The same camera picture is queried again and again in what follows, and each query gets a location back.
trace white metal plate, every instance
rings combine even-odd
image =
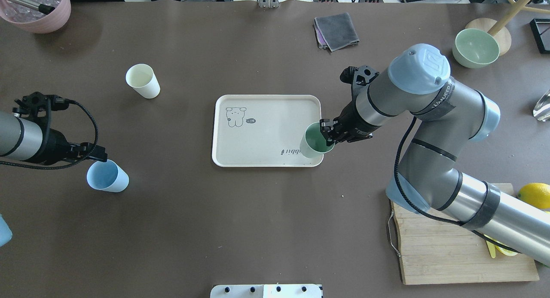
[[[224,285],[214,286],[210,298],[322,298],[322,288],[317,284]]]
[[[212,160],[221,167],[314,167],[300,153],[305,129],[321,119],[312,95],[224,95],[216,102]]]

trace wooden disc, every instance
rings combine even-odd
[[[497,21],[491,18],[476,18],[475,20],[469,22],[468,25],[466,25],[466,28],[489,31],[489,29],[491,29],[491,27],[493,27],[496,23]],[[501,49],[499,56],[504,55],[510,49],[512,44],[512,36],[510,35],[510,32],[506,27],[503,27],[501,31],[497,32],[494,38],[497,40],[499,49]]]

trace pink bowl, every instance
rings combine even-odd
[[[6,0],[0,0],[0,16],[12,25],[22,30],[34,32],[35,34],[47,34],[60,29],[69,20],[70,0],[61,0],[55,10],[50,14],[32,22],[14,22],[4,14],[4,8],[8,6]]]

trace bear drawing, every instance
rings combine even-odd
[[[239,107],[227,107],[226,108],[226,115],[227,115],[227,122],[229,123],[230,127],[241,127],[242,123],[244,122],[244,114],[245,114],[246,108],[239,108]]]

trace cup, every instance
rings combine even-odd
[[[496,61],[501,50],[497,40],[481,29],[467,28],[454,39],[452,55],[467,68],[481,68]]]
[[[2,218],[2,214],[0,214],[0,246],[8,243],[8,241],[12,239],[12,235],[12,231],[9,229],[8,224],[6,224],[6,221]]]
[[[332,145],[327,146],[327,140],[323,137],[321,133],[321,126],[319,122],[313,123],[308,126],[302,137],[302,142],[300,143],[300,151],[302,155],[307,158],[315,158],[328,153],[334,147]]]
[[[129,182],[128,175],[118,165],[107,159],[107,162],[96,161],[86,174],[88,185],[94,190],[118,193],[123,191]]]
[[[130,67],[126,71],[126,83],[147,99],[155,98],[161,92],[153,68],[146,64],[137,64]]]
[[[541,122],[546,122],[546,120],[550,119],[550,90],[535,104],[533,116]]]
[[[22,30],[34,32],[35,34],[47,34],[60,29],[69,20],[71,12],[70,0],[61,0],[55,10],[38,20],[14,22],[4,14],[4,9],[8,6],[6,0],[0,0],[0,17]]]

